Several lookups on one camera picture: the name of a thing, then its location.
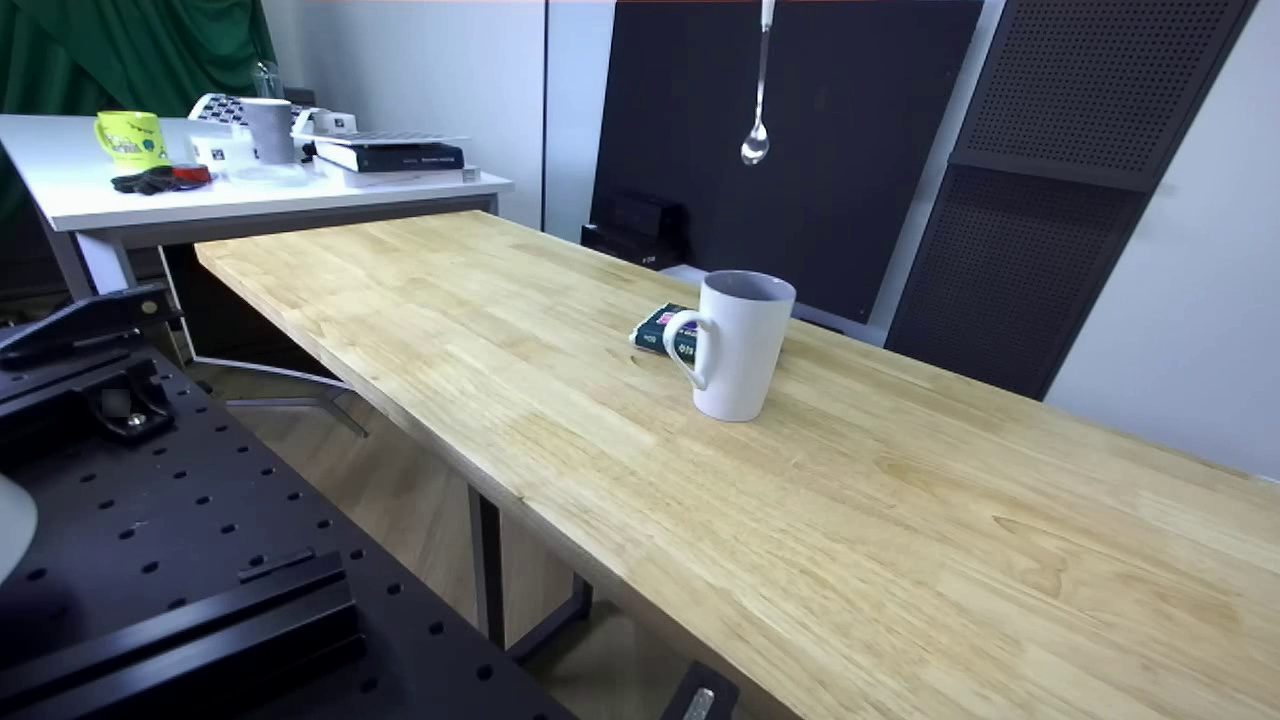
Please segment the white handled metal spoon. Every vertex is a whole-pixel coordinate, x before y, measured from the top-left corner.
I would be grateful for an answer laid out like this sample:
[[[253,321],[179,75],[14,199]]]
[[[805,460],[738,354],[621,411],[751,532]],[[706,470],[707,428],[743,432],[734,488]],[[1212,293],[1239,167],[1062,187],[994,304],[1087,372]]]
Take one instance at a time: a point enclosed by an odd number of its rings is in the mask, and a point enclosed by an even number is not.
[[[756,17],[756,88],[751,88],[751,125],[741,141],[741,164],[756,167],[769,159],[771,135],[769,135],[769,58],[771,58],[771,18],[777,0],[761,0]]]

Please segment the green curtain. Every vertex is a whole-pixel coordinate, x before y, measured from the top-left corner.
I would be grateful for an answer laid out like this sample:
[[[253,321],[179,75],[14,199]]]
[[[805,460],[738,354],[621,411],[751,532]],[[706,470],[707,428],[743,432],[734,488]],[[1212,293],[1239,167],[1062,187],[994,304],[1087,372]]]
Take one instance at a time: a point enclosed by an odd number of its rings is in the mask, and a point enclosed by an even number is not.
[[[278,55],[262,0],[0,0],[0,109],[186,117]]]

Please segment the dark partition panel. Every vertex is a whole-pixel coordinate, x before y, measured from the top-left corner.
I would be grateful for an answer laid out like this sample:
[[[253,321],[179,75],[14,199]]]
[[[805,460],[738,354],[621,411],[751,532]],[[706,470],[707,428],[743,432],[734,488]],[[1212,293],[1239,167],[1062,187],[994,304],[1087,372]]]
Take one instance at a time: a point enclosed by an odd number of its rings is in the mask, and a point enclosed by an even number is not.
[[[761,0],[621,0],[585,241],[761,269],[871,310],[983,0],[777,0],[769,159],[741,164]]]

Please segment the white checkered object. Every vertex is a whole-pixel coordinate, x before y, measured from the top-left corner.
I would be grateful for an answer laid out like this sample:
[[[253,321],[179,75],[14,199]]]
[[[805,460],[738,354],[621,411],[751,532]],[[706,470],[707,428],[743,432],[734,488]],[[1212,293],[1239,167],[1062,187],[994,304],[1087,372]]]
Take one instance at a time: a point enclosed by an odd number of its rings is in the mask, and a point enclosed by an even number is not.
[[[235,95],[205,90],[189,109],[189,118],[195,125],[189,142],[209,172],[233,172],[253,164],[253,135],[250,135],[243,105]]]

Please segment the dark perforated panel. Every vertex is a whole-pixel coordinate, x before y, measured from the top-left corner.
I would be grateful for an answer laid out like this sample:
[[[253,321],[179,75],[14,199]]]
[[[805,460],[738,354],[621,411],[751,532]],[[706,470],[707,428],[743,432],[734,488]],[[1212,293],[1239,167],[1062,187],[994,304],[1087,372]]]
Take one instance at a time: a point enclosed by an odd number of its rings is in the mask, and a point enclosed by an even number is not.
[[[889,346],[1045,398],[1261,0],[1006,0]]]

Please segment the white side desk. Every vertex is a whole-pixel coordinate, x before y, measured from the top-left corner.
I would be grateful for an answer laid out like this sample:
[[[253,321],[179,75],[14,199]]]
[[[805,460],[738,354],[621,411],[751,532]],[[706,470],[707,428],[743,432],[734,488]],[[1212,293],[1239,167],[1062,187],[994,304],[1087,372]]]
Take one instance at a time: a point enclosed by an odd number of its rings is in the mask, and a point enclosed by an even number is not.
[[[278,229],[316,229],[368,217],[498,208],[510,191],[491,172],[407,172],[347,179],[342,167],[235,167],[195,191],[118,191],[113,164],[87,117],[0,117],[0,142],[44,217],[52,255],[73,296],[137,283],[134,248],[201,243]]]

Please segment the black red tool on desk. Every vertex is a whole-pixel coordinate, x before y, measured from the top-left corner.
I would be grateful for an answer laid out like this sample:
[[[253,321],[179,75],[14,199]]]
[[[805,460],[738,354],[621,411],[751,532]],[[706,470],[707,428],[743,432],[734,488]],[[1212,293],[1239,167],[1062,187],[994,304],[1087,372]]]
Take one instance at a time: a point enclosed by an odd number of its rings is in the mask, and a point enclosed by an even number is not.
[[[205,164],[159,164],[148,172],[113,174],[118,191],[141,191],[141,196],[191,191],[191,187],[209,187],[209,184],[214,184],[214,172]]]

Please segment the yellow green cup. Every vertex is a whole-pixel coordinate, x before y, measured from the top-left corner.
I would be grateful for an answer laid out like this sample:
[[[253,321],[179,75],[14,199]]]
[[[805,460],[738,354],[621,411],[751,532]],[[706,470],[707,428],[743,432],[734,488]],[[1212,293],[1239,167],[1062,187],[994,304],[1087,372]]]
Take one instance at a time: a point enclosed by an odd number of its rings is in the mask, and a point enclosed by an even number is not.
[[[157,110],[100,110],[93,118],[93,135],[119,172],[148,172],[167,159],[164,125]]]

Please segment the black book on desk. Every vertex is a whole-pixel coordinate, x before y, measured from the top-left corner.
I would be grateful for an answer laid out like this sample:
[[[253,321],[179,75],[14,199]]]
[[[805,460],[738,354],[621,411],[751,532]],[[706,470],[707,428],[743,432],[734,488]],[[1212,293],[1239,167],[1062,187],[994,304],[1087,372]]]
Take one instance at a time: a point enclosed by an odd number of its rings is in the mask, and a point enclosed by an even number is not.
[[[435,141],[316,141],[316,159],[347,172],[458,172],[463,149]]]

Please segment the grey mug on desk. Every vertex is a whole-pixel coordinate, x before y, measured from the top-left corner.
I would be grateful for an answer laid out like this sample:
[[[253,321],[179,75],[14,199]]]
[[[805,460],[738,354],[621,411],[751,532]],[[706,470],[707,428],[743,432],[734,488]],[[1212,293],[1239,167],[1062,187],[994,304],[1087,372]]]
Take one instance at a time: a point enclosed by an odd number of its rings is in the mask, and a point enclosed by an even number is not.
[[[284,95],[243,95],[243,128],[262,164],[291,164],[291,105]]]

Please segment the green tissue packet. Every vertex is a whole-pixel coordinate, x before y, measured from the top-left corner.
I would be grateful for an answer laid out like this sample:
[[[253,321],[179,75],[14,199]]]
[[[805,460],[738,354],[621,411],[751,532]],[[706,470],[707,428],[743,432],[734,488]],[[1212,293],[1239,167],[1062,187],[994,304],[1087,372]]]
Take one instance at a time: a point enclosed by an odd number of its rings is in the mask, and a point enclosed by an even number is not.
[[[659,306],[653,306],[653,310],[632,329],[627,339],[632,339],[641,352],[667,354],[667,352],[666,352],[666,329],[667,329],[667,321],[671,321],[675,310],[686,310],[686,306],[680,306],[680,304],[659,304]],[[692,325],[675,330],[675,354],[689,361],[689,363],[695,361],[695,329],[692,329]]]

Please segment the black perforated breadboard base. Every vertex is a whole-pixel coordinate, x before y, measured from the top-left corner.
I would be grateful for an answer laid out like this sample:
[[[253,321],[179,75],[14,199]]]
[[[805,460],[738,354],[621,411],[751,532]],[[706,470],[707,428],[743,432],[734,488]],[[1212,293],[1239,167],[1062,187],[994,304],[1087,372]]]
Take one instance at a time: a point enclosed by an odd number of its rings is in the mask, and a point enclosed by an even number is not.
[[[568,720],[153,336],[157,287],[0,336],[0,720]]]

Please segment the white ceramic mug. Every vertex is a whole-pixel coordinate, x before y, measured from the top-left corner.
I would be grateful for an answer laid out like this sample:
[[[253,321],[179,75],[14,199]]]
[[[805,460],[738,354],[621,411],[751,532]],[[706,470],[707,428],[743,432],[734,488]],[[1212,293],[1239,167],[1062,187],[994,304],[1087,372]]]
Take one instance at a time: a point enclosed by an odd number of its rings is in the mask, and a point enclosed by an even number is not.
[[[666,352],[689,372],[692,403],[728,423],[764,411],[798,287],[769,271],[701,276],[701,304],[666,325]]]

